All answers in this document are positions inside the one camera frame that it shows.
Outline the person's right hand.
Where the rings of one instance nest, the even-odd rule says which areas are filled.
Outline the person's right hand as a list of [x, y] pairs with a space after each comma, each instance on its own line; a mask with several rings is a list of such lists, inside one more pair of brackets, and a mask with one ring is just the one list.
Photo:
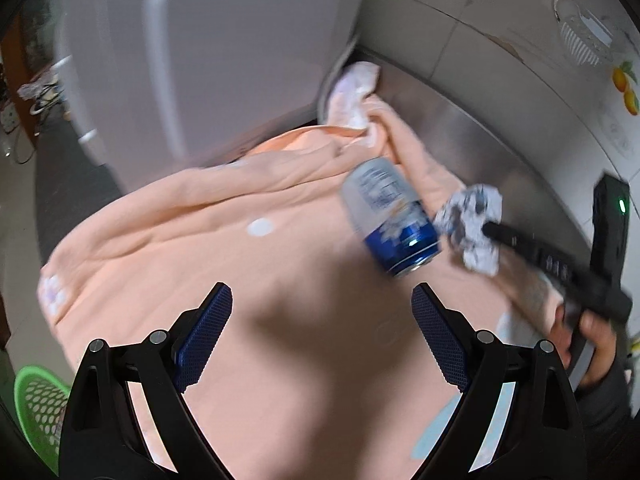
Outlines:
[[[554, 322], [548, 338], [555, 345], [565, 368], [570, 366], [570, 343], [572, 332], [564, 323], [564, 306], [555, 310]], [[579, 329], [593, 346], [593, 355], [585, 375], [582, 376], [580, 386], [587, 388], [597, 385], [611, 369], [616, 357], [616, 333], [610, 322], [591, 311], [582, 312]]]

